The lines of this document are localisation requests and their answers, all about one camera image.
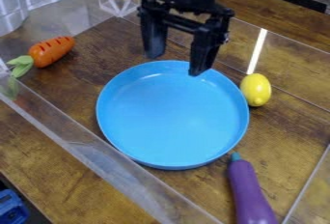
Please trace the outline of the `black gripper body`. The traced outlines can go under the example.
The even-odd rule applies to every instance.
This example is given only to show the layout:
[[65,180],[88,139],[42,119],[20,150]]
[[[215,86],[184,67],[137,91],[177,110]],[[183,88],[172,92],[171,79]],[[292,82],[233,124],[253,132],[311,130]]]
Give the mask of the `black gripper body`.
[[233,11],[219,5],[215,0],[141,0],[139,8],[145,8],[153,11],[164,11],[164,24],[189,34],[195,33],[203,23],[197,23],[188,18],[171,14],[171,10],[176,10],[180,14],[208,14],[209,18],[215,17],[216,19],[227,17],[231,20],[235,15]]

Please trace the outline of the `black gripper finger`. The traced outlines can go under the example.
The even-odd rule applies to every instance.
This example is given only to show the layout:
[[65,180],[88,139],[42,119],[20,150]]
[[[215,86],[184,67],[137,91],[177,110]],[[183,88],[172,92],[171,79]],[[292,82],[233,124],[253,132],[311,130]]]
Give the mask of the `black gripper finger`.
[[212,17],[195,31],[188,69],[191,76],[197,76],[211,69],[219,47],[228,41],[228,24],[227,17]]
[[144,54],[155,59],[165,53],[165,12],[139,8],[139,17]]

